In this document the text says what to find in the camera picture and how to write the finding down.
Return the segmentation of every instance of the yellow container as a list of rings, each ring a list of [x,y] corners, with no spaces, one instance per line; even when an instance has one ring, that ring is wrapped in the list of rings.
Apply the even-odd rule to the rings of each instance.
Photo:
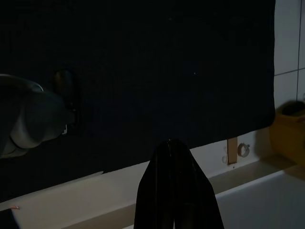
[[[299,165],[305,166],[305,115],[277,114],[269,127],[271,147]]]

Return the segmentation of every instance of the white tile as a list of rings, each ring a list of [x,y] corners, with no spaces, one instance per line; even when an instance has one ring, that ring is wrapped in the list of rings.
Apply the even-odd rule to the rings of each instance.
[[[274,77],[274,105],[278,108],[296,100],[297,71]]]
[[[305,68],[305,0],[302,0],[299,68]]]
[[[301,0],[276,0],[274,73],[297,69]]]
[[[297,87],[297,99],[305,100],[305,69],[299,70],[299,82]]]

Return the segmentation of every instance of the tile grout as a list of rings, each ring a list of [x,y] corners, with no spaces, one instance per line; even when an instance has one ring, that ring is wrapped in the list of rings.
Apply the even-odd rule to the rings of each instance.
[[[284,74],[286,74],[286,73],[293,73],[293,72],[298,71],[298,70],[300,70],[300,69],[295,69],[295,70],[292,70],[292,71],[288,71],[288,72],[284,72],[284,73],[275,74],[274,76],[284,75]]]
[[[300,43],[301,43],[301,22],[302,22],[302,2],[303,0],[301,0],[301,6],[300,6],[300,24],[299,24],[299,49],[298,49],[298,53],[297,53],[297,81],[296,81],[296,100],[297,100],[297,94],[298,94],[298,90],[299,90],[299,67],[300,67]]]

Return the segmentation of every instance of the dark cloth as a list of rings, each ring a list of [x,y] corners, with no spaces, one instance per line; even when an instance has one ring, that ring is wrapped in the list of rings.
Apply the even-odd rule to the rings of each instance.
[[[0,201],[148,161],[168,138],[193,148],[273,122],[275,0],[5,4],[0,70],[50,87],[72,69],[83,123],[0,161]]]
[[[140,181],[134,229],[224,229],[208,178],[187,146],[163,142]]]
[[[19,229],[11,209],[0,211],[0,226],[4,229]]]

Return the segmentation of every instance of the wooden strip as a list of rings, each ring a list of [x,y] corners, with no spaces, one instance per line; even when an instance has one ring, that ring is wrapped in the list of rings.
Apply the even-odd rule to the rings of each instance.
[[[227,150],[228,150],[228,165],[237,162],[237,137],[230,138],[227,140]]]

